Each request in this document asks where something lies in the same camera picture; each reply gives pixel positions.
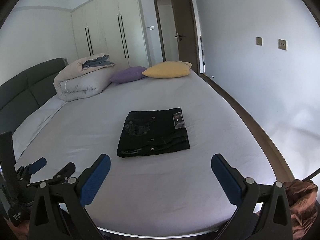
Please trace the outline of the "right wall switch plate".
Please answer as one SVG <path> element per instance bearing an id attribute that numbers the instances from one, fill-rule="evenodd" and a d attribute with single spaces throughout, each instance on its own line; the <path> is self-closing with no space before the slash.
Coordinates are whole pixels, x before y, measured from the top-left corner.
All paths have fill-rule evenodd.
<path id="1" fill-rule="evenodd" d="M 287 40 L 278 40 L 278 48 L 281 50 L 287 50 Z"/>

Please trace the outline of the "dark grey upholstered headboard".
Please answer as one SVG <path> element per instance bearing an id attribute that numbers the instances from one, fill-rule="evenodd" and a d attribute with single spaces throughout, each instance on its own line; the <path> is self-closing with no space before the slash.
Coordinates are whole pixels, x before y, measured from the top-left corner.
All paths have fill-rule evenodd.
<path id="1" fill-rule="evenodd" d="M 45 61 L 1 85 L 1 133 L 15 132 L 28 116 L 56 95 L 54 78 L 67 65 L 64 58 Z"/>

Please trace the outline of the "black embroidered pants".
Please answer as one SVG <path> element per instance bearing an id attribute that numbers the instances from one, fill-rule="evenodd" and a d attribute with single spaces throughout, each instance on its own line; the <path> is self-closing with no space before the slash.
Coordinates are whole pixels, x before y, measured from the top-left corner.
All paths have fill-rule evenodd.
<path id="1" fill-rule="evenodd" d="M 190 148 L 180 107 L 159 111 L 131 111 L 120 135 L 117 156 L 143 157 Z"/>

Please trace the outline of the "yellow cushion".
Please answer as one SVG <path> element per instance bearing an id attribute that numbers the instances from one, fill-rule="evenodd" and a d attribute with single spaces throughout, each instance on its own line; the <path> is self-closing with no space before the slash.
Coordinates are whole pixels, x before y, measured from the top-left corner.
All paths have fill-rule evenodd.
<path id="1" fill-rule="evenodd" d="M 183 61 L 165 61 L 142 72 L 142 75 L 156 79 L 183 77 L 190 74 L 192 63 Z"/>

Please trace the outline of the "brown satin cloth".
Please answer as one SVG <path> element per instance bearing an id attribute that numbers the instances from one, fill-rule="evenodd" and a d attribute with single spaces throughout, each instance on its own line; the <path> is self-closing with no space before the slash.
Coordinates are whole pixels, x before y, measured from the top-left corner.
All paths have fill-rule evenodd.
<path id="1" fill-rule="evenodd" d="M 318 186 L 311 180 L 293 180 L 284 182 L 283 187 L 290 206 L 293 239 L 302 239 L 318 215 Z"/>

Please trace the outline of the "left wall switch plate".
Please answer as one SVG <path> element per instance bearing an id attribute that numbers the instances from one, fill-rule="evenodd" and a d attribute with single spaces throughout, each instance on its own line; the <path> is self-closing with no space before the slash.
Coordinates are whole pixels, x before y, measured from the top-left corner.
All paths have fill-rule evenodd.
<path id="1" fill-rule="evenodd" d="M 256 37 L 256 45 L 259 45 L 259 46 L 263 45 L 263 38 L 262 37 Z"/>

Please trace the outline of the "wall switch plate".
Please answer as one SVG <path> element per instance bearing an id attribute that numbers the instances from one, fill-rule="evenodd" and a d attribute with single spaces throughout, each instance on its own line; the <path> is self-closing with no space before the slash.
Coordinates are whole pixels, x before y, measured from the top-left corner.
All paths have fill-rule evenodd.
<path id="1" fill-rule="evenodd" d="M 287 40 L 278 40 L 278 48 L 281 50 L 287 50 Z"/>
<path id="2" fill-rule="evenodd" d="M 262 37 L 256 37 L 256 45 L 259 45 L 259 46 L 263 45 L 263 38 Z"/>

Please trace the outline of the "brown wooden door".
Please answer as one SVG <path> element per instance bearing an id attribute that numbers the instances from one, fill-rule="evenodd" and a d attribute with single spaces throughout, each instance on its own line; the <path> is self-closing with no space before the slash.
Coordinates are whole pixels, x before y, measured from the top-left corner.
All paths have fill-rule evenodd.
<path id="1" fill-rule="evenodd" d="M 192 63 L 191 69 L 199 74 L 199 46 L 192 0 L 171 0 L 171 3 L 180 61 Z"/>

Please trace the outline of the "folded beige duvet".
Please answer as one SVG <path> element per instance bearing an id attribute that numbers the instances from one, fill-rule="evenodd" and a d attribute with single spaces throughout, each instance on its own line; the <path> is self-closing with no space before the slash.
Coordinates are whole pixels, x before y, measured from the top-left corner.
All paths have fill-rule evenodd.
<path id="1" fill-rule="evenodd" d="M 83 57 L 70 63 L 54 78 L 57 96 L 63 101 L 85 99 L 101 93 L 117 67 L 105 53 Z"/>

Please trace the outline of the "purple cushion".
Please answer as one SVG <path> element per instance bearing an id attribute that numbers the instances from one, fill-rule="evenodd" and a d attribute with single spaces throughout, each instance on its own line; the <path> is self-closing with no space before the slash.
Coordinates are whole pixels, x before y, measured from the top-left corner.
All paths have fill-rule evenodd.
<path id="1" fill-rule="evenodd" d="M 147 70 L 147 68 L 141 67 L 141 66 L 129 67 L 127 69 L 121 70 L 116 74 L 114 74 L 110 78 L 110 82 L 116 83 L 116 84 L 122 84 L 122 83 L 128 83 L 128 82 L 140 80 L 145 77 L 142 74 L 142 72 L 144 72 L 145 70 Z"/>

